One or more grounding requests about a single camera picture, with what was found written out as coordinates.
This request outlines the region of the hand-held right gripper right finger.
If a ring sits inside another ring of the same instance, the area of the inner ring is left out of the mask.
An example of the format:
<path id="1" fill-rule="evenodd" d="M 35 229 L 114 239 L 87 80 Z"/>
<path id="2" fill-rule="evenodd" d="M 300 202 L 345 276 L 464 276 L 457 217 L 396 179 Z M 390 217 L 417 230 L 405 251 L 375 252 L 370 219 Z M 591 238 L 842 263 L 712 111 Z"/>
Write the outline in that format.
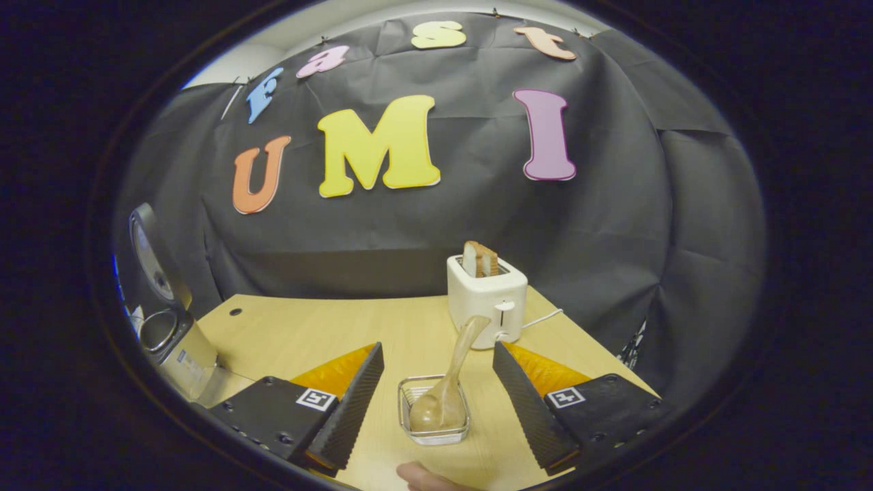
<path id="1" fill-rule="evenodd" d="M 514 343 L 495 343 L 492 367 L 549 476 L 607 466 L 672 413 L 663 398 L 621 375 L 588 377 Z"/>

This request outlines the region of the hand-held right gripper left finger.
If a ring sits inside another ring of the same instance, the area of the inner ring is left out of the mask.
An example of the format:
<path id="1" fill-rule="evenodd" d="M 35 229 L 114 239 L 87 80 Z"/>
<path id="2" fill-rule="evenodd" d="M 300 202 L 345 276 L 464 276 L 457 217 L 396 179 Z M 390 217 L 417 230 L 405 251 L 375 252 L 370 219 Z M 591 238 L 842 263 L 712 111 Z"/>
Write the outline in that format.
<path id="1" fill-rule="evenodd" d="M 264 376 L 209 409 L 253 445 L 329 477 L 344 470 L 383 375 L 371 343 L 283 380 Z"/>

